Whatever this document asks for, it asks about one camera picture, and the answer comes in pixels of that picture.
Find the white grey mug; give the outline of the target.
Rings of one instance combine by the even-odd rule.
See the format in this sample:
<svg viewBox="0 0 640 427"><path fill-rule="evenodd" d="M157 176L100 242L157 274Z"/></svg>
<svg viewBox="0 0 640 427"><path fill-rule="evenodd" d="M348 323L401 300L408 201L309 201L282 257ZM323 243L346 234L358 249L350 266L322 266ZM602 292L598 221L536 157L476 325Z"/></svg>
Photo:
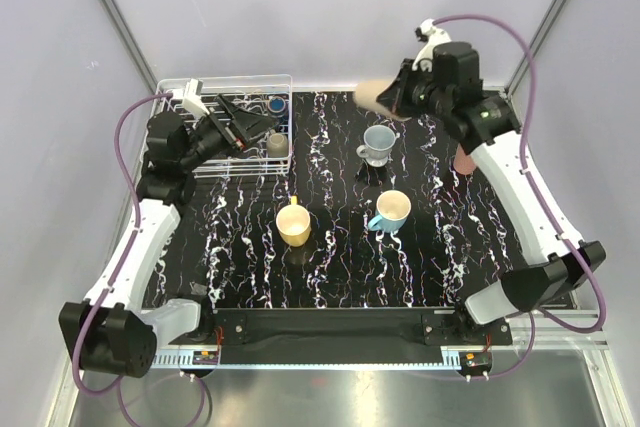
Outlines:
<svg viewBox="0 0 640 427"><path fill-rule="evenodd" d="M389 161L395 142L396 135L391 128L374 125L365 130L363 144L356 149L356 154L369 166L383 167Z"/></svg>

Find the tan beige tall cup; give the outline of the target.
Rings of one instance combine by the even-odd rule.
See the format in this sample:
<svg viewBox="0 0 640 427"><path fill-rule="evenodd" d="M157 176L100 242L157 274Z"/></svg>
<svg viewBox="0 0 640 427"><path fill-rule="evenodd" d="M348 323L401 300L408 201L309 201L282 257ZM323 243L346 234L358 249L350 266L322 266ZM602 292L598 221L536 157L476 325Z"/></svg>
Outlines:
<svg viewBox="0 0 640 427"><path fill-rule="evenodd" d="M408 117L399 117L377 100L377 97L390 85L390 79L373 79L358 83L353 92L353 100L356 106L392 120L407 121Z"/></svg>

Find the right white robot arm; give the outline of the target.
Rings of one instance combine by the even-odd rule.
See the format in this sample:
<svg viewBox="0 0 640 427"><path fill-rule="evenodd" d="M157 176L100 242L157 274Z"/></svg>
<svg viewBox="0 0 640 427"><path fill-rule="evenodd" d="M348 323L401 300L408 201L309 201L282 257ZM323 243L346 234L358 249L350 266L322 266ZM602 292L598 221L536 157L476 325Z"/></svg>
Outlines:
<svg viewBox="0 0 640 427"><path fill-rule="evenodd" d="M545 187L513 108L484 91L469 43L446 42L429 59L404 60L394 80L373 87L372 99L391 117L439 119L491 184L520 241L526 267L466 298L453 321L460 340L476 343L490 323L576 290L605 260L601 243L585 241Z"/></svg>

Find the beige small mug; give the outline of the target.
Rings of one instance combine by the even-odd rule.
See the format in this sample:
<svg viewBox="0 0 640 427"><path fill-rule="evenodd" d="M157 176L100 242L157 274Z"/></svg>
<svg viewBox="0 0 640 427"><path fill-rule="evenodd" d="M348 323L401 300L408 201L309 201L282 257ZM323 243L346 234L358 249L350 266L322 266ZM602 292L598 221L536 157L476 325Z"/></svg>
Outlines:
<svg viewBox="0 0 640 427"><path fill-rule="evenodd" d="M289 155L288 137L282 133L272 133L266 140L266 151L269 158L287 158Z"/></svg>

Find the dark blue mug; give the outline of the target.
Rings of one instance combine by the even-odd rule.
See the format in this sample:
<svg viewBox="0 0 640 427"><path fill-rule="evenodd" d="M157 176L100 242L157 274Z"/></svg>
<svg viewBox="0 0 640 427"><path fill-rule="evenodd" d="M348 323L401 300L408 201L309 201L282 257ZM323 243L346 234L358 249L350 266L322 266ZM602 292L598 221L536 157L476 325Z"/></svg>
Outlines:
<svg viewBox="0 0 640 427"><path fill-rule="evenodd" d="M272 96L267 102L268 111L276 117L282 117L288 112L287 101L279 96Z"/></svg>

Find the yellow cup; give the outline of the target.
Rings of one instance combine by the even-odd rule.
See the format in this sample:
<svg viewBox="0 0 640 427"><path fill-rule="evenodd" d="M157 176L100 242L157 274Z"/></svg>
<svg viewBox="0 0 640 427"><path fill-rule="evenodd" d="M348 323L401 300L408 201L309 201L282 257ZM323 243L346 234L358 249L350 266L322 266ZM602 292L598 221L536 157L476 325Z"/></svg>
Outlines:
<svg viewBox="0 0 640 427"><path fill-rule="evenodd" d="M301 247L307 242L311 232L311 216L299 204L297 196L292 196L289 204L279 210L276 227L283 241L291 247Z"/></svg>

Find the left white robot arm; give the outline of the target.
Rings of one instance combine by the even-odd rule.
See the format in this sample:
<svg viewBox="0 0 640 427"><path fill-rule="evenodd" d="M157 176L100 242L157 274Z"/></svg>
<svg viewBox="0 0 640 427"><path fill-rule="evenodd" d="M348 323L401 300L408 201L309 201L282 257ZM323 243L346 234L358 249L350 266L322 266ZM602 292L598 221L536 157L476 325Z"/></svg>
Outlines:
<svg viewBox="0 0 640 427"><path fill-rule="evenodd" d="M124 176L132 215L110 261L80 302L67 302L59 325L76 386L84 372L141 378L158 349L181 336L196 343L215 333L216 319L203 300L178 297L149 312L145 291L162 250L179 226L192 198L195 171L222 154L243 152L274 130L275 117L245 110L223 96L209 109L198 94L187 94L182 107L195 119L166 110L147 122L141 177Z"/></svg>

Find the pink plastic cup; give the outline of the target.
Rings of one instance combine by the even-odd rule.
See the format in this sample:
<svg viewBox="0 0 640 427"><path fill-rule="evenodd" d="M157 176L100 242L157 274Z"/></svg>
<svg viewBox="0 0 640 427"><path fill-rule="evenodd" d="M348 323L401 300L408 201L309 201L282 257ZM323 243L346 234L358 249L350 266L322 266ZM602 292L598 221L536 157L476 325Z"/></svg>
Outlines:
<svg viewBox="0 0 640 427"><path fill-rule="evenodd" d="M476 169L473 159L464 152L461 145L456 149L452 166L457 173L464 176L471 175Z"/></svg>

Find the light blue cup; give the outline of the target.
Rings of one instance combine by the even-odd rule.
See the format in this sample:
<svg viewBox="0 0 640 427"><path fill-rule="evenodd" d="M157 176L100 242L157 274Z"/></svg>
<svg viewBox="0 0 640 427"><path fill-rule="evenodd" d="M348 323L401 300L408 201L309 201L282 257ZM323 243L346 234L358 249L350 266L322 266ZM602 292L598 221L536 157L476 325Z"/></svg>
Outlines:
<svg viewBox="0 0 640 427"><path fill-rule="evenodd" d="M411 207L409 197L403 192L385 191L376 200L375 215L368 222L367 229L384 233L396 232L406 222Z"/></svg>

